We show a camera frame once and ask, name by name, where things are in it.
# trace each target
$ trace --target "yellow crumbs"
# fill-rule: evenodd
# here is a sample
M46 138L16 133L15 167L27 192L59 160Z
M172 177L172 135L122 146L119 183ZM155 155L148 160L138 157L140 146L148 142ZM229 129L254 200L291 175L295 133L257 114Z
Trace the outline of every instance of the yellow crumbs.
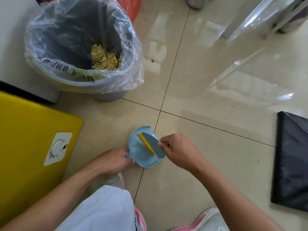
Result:
M122 60L116 58L114 53L105 53L105 50L101 44L93 45L91 49L92 68L93 69L107 69L116 70L121 66Z

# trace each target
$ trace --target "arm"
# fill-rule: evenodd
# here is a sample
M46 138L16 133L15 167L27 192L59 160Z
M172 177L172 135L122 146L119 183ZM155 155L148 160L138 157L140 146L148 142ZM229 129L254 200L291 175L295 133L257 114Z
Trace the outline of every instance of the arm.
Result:
M161 142L158 145L167 157L194 175L208 190L231 231L284 231L229 183L187 137L173 134L163 137Z
M133 159L124 158L126 154L123 149L113 149L99 155L27 211L6 224L1 231L55 230L71 213L82 193L96 177L117 174L125 166L133 163Z

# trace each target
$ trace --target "metal leg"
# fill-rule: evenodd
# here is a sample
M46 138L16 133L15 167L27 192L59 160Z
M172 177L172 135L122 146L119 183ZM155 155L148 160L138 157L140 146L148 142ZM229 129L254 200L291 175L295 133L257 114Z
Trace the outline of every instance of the metal leg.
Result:
M265 39L271 37L279 28L286 24L290 19L297 15L302 9L308 6L308 0L304 0L295 10L288 14L280 23L276 25L266 36Z

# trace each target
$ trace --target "black folded item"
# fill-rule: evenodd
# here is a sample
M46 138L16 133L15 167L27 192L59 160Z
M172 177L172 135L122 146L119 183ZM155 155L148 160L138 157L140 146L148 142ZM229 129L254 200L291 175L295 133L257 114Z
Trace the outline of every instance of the black folded item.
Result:
M279 112L271 201L308 212L308 119Z

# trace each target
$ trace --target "sneaker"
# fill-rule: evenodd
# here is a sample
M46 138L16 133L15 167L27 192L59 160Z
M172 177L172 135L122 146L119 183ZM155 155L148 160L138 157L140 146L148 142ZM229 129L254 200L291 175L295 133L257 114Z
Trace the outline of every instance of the sneaker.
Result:
M170 231L229 231L229 228L218 208L210 208L201 213L190 226L180 226Z
M120 189L125 190L125 182L122 173L119 172L117 175L111 176L107 180L106 185L118 187ZM136 226L136 231L147 231L144 218L136 207L135 207L135 226Z
M122 173L120 172L117 175L111 176L107 180L106 185L118 187L120 189L125 190L125 182L124 182L124 177L123 177Z
M136 207L135 207L135 225L136 225L136 231L147 231L147 226L145 226L144 218Z

